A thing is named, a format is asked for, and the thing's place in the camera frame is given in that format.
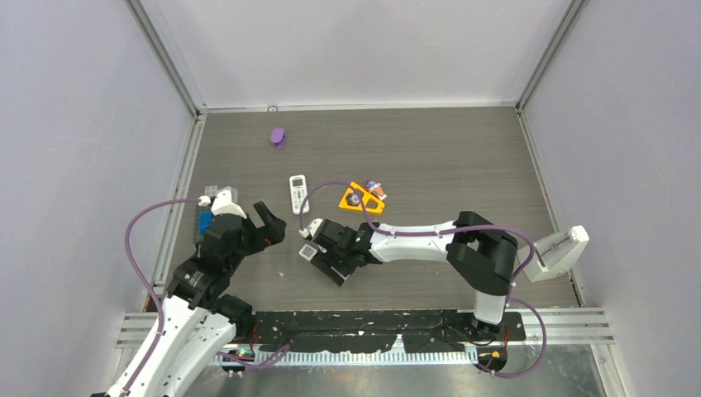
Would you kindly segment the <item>blue poker chip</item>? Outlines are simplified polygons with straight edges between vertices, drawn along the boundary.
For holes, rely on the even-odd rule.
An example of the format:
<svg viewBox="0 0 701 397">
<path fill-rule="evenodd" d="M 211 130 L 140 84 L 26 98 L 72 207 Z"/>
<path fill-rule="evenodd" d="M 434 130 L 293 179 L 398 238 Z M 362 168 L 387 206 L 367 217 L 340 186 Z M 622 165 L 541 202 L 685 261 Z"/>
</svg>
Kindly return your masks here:
<svg viewBox="0 0 701 397">
<path fill-rule="evenodd" d="M 351 207 L 359 207 L 362 202 L 362 195 L 357 193 L 348 193 L 346 195 L 346 204 Z"/>
</svg>

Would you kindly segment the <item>white remote control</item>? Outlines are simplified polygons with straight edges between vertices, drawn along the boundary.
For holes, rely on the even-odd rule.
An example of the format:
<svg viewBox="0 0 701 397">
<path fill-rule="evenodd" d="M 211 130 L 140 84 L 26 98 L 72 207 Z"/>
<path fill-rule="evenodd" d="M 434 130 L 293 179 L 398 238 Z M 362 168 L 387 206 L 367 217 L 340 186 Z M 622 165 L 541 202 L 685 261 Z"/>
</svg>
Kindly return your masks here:
<svg viewBox="0 0 701 397">
<path fill-rule="evenodd" d="M 289 177 L 289 192 L 293 215 L 309 213 L 308 187 L 305 175 Z"/>
<path fill-rule="evenodd" d="M 299 256 L 307 262 L 311 262 L 317 253 L 318 249 L 309 244 L 303 245 L 300 251 L 298 252 Z"/>
</svg>

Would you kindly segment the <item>yellow triangular toy block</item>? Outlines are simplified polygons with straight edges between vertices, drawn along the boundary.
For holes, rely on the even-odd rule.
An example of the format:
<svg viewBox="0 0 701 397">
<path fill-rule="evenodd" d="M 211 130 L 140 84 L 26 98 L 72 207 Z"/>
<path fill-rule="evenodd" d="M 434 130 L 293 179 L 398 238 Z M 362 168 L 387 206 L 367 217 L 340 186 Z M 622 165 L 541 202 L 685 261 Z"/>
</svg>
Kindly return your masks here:
<svg viewBox="0 0 701 397">
<path fill-rule="evenodd" d="M 351 207 L 351 206 L 346 204 L 346 195 L 348 193 L 351 193 L 351 192 L 362 195 L 362 202 L 361 202 L 361 205 L 359 207 Z M 373 194 L 371 194 L 363 186 L 357 184 L 356 182 L 351 182 L 349 187 L 346 189 L 345 193 L 343 194 L 337 207 L 341 210 L 346 210 L 346 211 L 362 212 L 363 210 L 365 210 L 369 214 L 379 215 L 379 214 L 384 212 L 385 203 L 383 201 L 380 201 L 378 198 L 376 198 Z"/>
</svg>

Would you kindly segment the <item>small red blue figurine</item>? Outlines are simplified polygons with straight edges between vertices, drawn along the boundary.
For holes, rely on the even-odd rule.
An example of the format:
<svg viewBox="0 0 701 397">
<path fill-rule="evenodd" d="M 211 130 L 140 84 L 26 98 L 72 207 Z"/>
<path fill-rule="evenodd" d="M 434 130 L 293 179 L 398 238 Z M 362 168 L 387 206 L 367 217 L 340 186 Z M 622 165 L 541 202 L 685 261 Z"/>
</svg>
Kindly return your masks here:
<svg viewBox="0 0 701 397">
<path fill-rule="evenodd" d="M 387 194 L 384 192 L 384 188 L 380 182 L 367 179 L 365 184 L 366 189 L 380 201 L 384 201 L 387 198 Z"/>
</svg>

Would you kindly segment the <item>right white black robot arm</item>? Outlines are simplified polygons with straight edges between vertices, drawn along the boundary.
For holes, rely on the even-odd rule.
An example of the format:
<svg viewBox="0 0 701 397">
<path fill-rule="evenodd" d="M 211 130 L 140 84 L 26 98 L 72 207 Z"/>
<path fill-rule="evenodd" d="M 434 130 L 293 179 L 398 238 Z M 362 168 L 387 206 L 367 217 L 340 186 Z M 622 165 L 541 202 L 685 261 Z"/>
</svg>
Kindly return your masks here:
<svg viewBox="0 0 701 397">
<path fill-rule="evenodd" d="M 337 285 L 366 265 L 395 261 L 448 264 L 475 291 L 474 333 L 489 340 L 504 330 L 517 240 L 511 230 L 498 228 L 477 213 L 463 211 L 456 220 L 435 225 L 363 222 L 356 229 L 316 218 L 299 234 L 307 249 L 315 251 L 307 260 Z"/>
</svg>

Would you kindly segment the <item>blue lego brick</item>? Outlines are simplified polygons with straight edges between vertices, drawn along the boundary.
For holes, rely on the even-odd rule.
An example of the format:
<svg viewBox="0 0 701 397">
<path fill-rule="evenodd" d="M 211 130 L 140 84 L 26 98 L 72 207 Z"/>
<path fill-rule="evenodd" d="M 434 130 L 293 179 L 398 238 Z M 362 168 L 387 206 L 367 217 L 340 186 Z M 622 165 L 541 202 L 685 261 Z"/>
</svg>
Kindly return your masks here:
<svg viewBox="0 0 701 397">
<path fill-rule="evenodd" d="M 208 228 L 208 227 L 210 226 L 210 224 L 212 223 L 213 217 L 214 217 L 213 213 L 212 213 L 212 212 L 209 212 L 209 211 L 202 212 L 202 213 L 199 214 L 199 217 L 198 217 L 198 232 L 199 232 L 200 234 L 203 235 L 203 234 L 206 232 L 207 228 Z"/>
</svg>

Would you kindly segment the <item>grey lego baseplate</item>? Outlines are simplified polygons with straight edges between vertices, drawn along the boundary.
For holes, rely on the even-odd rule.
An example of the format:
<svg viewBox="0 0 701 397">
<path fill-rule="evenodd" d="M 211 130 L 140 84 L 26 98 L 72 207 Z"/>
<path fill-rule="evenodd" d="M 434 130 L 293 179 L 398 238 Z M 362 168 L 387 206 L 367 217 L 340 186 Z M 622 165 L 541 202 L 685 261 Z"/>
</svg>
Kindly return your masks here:
<svg viewBox="0 0 701 397">
<path fill-rule="evenodd" d="M 197 207 L 193 224 L 193 243 L 199 244 L 203 241 L 203 235 L 212 223 L 213 214 L 209 207 Z"/>
</svg>

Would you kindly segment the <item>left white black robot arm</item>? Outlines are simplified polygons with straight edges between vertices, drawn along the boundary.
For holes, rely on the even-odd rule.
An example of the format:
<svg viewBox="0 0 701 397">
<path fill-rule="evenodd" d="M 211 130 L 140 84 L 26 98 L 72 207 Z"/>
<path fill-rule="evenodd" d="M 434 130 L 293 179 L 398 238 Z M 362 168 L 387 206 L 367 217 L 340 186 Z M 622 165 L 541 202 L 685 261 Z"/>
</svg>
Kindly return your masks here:
<svg viewBox="0 0 701 397">
<path fill-rule="evenodd" d="M 252 307 L 226 289 L 241 262 L 284 240 L 287 224 L 255 203 L 258 227 L 227 191 L 194 201 L 213 215 L 196 252 L 177 266 L 157 320 L 106 396 L 181 396 L 229 342 L 253 332 Z"/>
</svg>

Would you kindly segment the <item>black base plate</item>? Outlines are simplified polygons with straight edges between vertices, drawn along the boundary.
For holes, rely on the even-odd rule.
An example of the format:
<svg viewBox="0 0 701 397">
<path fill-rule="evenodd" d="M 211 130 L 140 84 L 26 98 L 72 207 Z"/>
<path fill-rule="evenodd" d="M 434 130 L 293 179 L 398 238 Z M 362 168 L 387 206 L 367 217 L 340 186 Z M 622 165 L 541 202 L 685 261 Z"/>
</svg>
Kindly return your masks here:
<svg viewBox="0 0 701 397">
<path fill-rule="evenodd" d="M 232 343 L 274 352 L 375 353 L 396 341 L 407 353 L 460 352 L 526 340 L 522 316 L 507 312 L 497 325 L 479 325 L 470 311 L 457 309 L 369 311 L 258 311 L 244 319 Z"/>
</svg>

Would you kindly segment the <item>purple plastic cap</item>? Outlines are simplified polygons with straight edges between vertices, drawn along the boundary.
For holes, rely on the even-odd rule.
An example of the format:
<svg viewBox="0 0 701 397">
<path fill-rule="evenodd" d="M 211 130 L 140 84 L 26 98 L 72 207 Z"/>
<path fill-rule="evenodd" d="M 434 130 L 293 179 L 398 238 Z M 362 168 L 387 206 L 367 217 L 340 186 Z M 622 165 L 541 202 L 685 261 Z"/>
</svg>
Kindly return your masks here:
<svg viewBox="0 0 701 397">
<path fill-rule="evenodd" d="M 272 130 L 269 140 L 273 147 L 280 149 L 286 142 L 286 131 L 282 127 L 276 127 Z"/>
</svg>

